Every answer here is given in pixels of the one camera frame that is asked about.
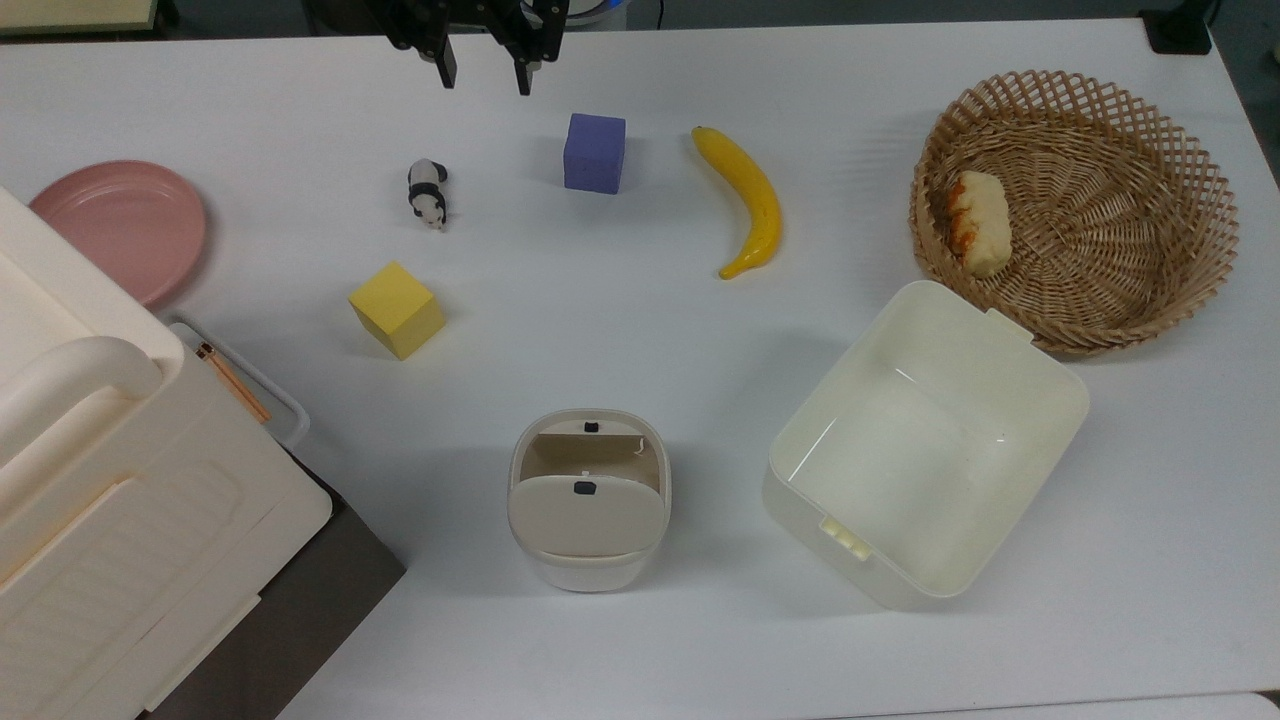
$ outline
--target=white plastic drawer unit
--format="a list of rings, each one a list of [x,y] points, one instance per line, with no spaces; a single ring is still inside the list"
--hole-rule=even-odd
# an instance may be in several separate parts
[[[0,188],[0,719],[132,720],[329,496],[141,305]]]

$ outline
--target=pink plate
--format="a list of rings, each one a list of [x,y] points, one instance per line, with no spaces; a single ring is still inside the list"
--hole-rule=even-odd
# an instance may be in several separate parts
[[[205,246],[195,188],[141,160],[81,168],[41,191],[31,209],[147,307],[182,286]]]

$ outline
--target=bread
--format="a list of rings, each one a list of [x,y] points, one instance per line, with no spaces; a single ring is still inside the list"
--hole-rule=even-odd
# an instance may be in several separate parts
[[[1009,202],[1000,178],[964,170],[947,197],[951,215],[951,252],[964,270],[977,278],[989,278],[1005,268],[1012,254],[1009,229]]]

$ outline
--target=yellow cube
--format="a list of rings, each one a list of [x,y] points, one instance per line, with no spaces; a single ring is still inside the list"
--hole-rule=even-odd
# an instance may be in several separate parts
[[[360,324],[401,360],[444,327],[435,295],[394,260],[348,300]]]

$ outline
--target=banana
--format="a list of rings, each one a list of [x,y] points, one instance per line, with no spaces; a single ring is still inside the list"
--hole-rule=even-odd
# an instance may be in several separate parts
[[[721,268],[719,277],[727,281],[773,258],[782,237],[782,208],[769,178],[736,142],[718,129],[700,126],[690,135],[698,152],[728,181],[751,211],[751,232],[742,241],[742,250],[732,263]]]

